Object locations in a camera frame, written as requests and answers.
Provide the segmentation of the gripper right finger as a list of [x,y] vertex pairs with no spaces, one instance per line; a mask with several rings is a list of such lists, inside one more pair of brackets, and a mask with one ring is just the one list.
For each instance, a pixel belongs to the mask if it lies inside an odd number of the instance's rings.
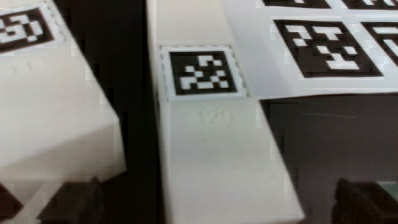
[[333,224],[398,224],[398,182],[340,179]]

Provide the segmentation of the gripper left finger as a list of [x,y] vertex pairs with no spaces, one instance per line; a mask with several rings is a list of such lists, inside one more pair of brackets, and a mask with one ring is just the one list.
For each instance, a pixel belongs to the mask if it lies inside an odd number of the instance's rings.
[[63,184],[38,219],[41,224],[104,224],[105,196],[96,177]]

